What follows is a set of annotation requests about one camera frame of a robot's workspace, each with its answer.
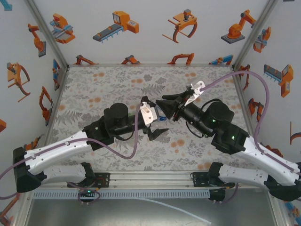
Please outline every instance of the white tube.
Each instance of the white tube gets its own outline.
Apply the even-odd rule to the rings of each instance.
[[[180,212],[186,213],[186,214],[188,214],[188,215],[190,215],[190,216],[192,216],[192,217],[194,217],[194,218],[196,218],[196,219],[199,219],[199,220],[201,220],[201,221],[203,221],[203,222],[205,222],[205,223],[207,223],[207,224],[209,224],[209,225],[211,224],[210,221],[207,221],[207,220],[205,220],[205,219],[203,219],[203,218],[200,218],[200,217],[198,217],[197,215],[194,215],[194,214],[189,213],[189,212],[187,212],[187,211],[185,211],[185,210],[182,210],[182,209],[180,209],[180,208],[178,208],[178,207],[171,206],[171,205],[168,205],[168,204],[163,203],[163,202],[158,202],[158,201],[155,201],[155,200],[152,200],[152,199],[144,199],[144,198],[133,198],[133,199],[143,200],[143,201],[148,201],[148,202],[154,202],[154,203],[156,203],[156,204],[160,204],[160,205],[163,205],[163,206],[172,208],[172,209],[174,209],[174,210],[178,210],[178,211],[180,211]]]

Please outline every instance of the white wall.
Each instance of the white wall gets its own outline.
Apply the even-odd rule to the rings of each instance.
[[[10,1],[12,11],[4,11],[0,7],[1,42],[0,45],[0,119],[5,121],[7,128],[0,133],[0,172],[12,164],[13,150],[29,144],[36,137],[47,133],[45,120],[39,106],[39,96],[44,86],[49,92],[54,103],[58,98],[59,90],[54,91],[52,74],[53,59],[55,58],[47,43],[47,54],[38,57],[38,50],[33,43],[33,35],[28,31],[28,23],[37,25],[31,16],[24,1]],[[45,37],[37,31],[42,41]],[[7,80],[7,63],[18,62],[28,72],[30,82],[24,89],[31,94],[18,103],[23,96],[16,85],[8,88],[13,83]],[[50,108],[50,103],[44,98],[44,106]],[[45,136],[39,144],[44,145]],[[0,182],[0,196],[6,196],[16,191],[13,172],[8,173]],[[0,211],[9,203],[0,201]]]
[[[301,1],[283,2],[279,1],[264,28],[271,27],[271,36],[267,46],[261,53],[250,50],[243,66],[250,64],[251,71],[262,75],[268,83],[270,91],[270,104],[267,115],[260,128],[260,140],[265,145],[278,148],[284,158],[301,162],[301,138],[293,140],[290,145],[290,122],[293,123],[293,133],[301,132],[301,107],[300,107],[300,85],[301,85]],[[287,64],[294,70],[294,79],[291,81],[291,92],[286,97],[281,97],[281,87],[274,80],[264,75],[264,65],[282,71]],[[250,85],[245,90],[247,101],[254,98],[255,101],[265,103],[265,91],[261,83],[250,76]],[[294,202],[300,208],[300,202]]]
[[[64,16],[73,26],[76,38],[67,44],[58,43],[69,64],[75,63],[79,54],[95,63],[117,64],[129,55],[134,55],[140,63],[168,63],[174,55],[192,52],[195,53],[192,63],[208,64],[230,54],[234,55],[234,61],[246,39],[228,44],[221,36],[240,21],[240,14],[247,9],[258,19],[266,3],[267,0],[74,0],[71,4],[69,0],[36,0],[49,29],[52,30],[49,22],[54,13]],[[187,8],[198,18],[198,28],[190,39],[178,34],[179,44],[176,44],[162,34],[172,36],[174,25],[167,20]],[[122,32],[103,43],[93,40],[94,35],[113,24],[114,11],[127,12],[139,23],[140,32]],[[248,37],[250,32],[251,25],[247,22],[242,34]]]

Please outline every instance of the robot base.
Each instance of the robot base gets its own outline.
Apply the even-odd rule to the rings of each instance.
[[[39,52],[39,57],[42,57],[42,56],[46,55],[46,42],[45,41],[43,42],[43,45],[44,45],[44,49],[43,49],[42,52]]]
[[[232,44],[232,43],[234,43],[234,42],[237,42],[237,41],[240,41],[240,40],[242,40],[242,39],[245,39],[245,36],[243,36],[243,35],[241,35],[239,38],[237,38],[237,39],[229,39],[228,38],[228,34],[226,34],[226,35],[223,35],[222,37],[221,37],[221,39],[223,39],[225,42],[227,42],[227,43],[229,43],[229,44]]]

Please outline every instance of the patterned surface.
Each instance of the patterned surface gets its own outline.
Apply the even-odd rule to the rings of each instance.
[[[102,116],[103,110],[113,103],[122,102],[132,113],[142,96],[150,100],[162,95],[185,91],[185,84],[198,77],[209,84],[230,72],[229,67],[72,67],[69,71],[63,97],[56,116],[51,142],[66,138]],[[225,80],[204,92],[195,101],[204,102],[220,98],[234,112],[233,122],[246,128],[233,80]],[[139,131],[136,156],[123,160],[106,149],[73,156],[62,165],[92,164],[94,170],[205,170],[213,161],[231,166],[245,167],[248,163],[223,154],[210,145],[211,139],[199,139],[186,128],[184,120],[160,122],[169,131],[155,141],[149,141]],[[130,155],[134,138],[117,140],[111,147]]]

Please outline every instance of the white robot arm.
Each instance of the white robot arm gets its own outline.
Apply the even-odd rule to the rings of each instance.
[[[260,169],[241,169],[213,162],[207,180],[213,186],[226,183],[242,183],[261,187],[282,200],[292,201],[301,196],[299,181],[300,167],[297,163],[289,162],[264,146],[260,152],[253,137],[243,129],[231,123],[234,113],[219,99],[213,99],[206,111],[199,108],[193,101],[202,94],[205,87],[202,81],[191,85],[185,92],[176,95],[163,96],[156,104],[168,119],[174,121],[184,118],[205,137],[213,137],[211,144],[223,153],[240,157],[253,163]],[[151,131],[150,125],[157,120],[158,112],[154,103],[143,97],[138,115],[138,129],[154,140],[168,129]],[[77,166],[53,166],[56,162],[70,158],[73,155],[92,152],[102,148],[100,144],[89,139],[101,141],[105,145],[114,143],[114,138],[125,140],[119,135],[134,131],[134,116],[128,116],[124,104],[113,104],[104,110],[104,116],[98,121],[86,126],[82,131],[62,141],[43,148],[25,151],[23,148],[14,150],[14,163],[32,157],[20,166],[14,168],[18,192],[27,192],[41,184],[54,182],[73,182],[80,186],[90,186],[95,180],[91,165],[82,163]],[[44,150],[59,145],[48,152]]]

